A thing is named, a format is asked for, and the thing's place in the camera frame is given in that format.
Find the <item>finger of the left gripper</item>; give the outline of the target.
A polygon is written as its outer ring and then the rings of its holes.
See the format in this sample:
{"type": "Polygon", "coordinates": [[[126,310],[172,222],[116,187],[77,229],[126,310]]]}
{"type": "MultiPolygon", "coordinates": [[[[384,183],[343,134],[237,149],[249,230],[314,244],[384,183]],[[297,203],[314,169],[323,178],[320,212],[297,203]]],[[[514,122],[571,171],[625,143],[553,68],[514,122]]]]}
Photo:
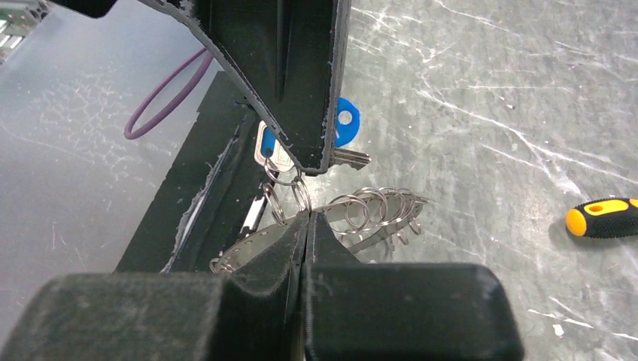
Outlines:
{"type": "Polygon", "coordinates": [[[151,1],[212,53],[293,163],[324,174],[336,141],[349,1],[151,1]]]}

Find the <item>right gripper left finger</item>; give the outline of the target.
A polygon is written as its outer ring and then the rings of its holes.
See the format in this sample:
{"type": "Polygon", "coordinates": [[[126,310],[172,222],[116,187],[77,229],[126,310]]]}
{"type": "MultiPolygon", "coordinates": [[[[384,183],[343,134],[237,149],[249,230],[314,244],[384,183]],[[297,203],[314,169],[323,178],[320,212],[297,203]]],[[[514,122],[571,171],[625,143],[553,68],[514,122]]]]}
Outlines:
{"type": "Polygon", "coordinates": [[[309,214],[244,270],[54,278],[26,306],[3,360],[301,360],[294,336],[309,214]]]}

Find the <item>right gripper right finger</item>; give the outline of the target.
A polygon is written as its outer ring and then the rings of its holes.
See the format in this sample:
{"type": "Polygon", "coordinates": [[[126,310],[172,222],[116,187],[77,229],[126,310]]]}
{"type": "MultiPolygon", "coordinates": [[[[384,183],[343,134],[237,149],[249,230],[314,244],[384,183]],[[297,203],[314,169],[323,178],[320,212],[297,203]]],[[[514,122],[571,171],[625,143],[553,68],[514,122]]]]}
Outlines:
{"type": "Polygon", "coordinates": [[[503,285],[472,263],[364,263],[308,244],[303,269],[309,360],[521,360],[503,285]]]}

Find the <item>numbered metal ring disc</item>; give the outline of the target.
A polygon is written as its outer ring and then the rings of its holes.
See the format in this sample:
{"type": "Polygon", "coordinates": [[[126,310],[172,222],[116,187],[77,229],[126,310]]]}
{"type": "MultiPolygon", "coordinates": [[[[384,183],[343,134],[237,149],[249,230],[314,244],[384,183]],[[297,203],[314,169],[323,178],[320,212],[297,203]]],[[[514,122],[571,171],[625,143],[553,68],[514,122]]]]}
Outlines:
{"type": "MultiPolygon", "coordinates": [[[[396,236],[389,239],[389,233],[382,229],[363,234],[363,247],[358,247],[356,245],[360,241],[358,236],[340,238],[333,232],[333,228],[342,225],[341,222],[329,223],[324,214],[316,211],[313,215],[316,220],[308,225],[308,244],[315,246],[316,249],[321,246],[322,241],[325,241],[329,246],[337,246],[339,250],[345,250],[347,254],[357,255],[369,248],[376,247],[377,244],[383,244],[384,255],[382,259],[387,260],[390,258],[391,253],[394,252],[395,241],[400,241],[396,236]]],[[[290,228],[293,220],[291,217],[284,220],[282,224],[268,226],[252,235],[245,236],[228,250],[213,258],[209,262],[210,271],[214,274],[232,273],[246,265],[283,236],[290,228]]],[[[411,231],[408,227],[403,228],[404,235],[405,229],[411,231]]]]}

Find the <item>bunch of steel keyrings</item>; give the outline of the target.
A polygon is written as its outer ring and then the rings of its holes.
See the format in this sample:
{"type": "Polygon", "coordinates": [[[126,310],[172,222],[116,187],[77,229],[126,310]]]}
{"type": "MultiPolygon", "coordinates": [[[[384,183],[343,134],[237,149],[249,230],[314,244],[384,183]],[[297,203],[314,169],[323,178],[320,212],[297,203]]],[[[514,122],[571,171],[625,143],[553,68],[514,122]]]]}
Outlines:
{"type": "Polygon", "coordinates": [[[362,187],[358,190],[335,197],[324,206],[314,208],[308,188],[301,174],[283,182],[272,176],[278,165],[271,159],[264,159],[266,174],[276,184],[289,187],[301,211],[316,211],[325,215],[329,223],[341,222],[333,228],[340,238],[358,236],[358,247],[363,247],[363,234],[385,230],[388,238],[396,236],[403,244],[408,244],[403,228],[408,227],[415,235],[422,233],[417,217],[428,203],[428,199],[406,188],[362,187]]]}

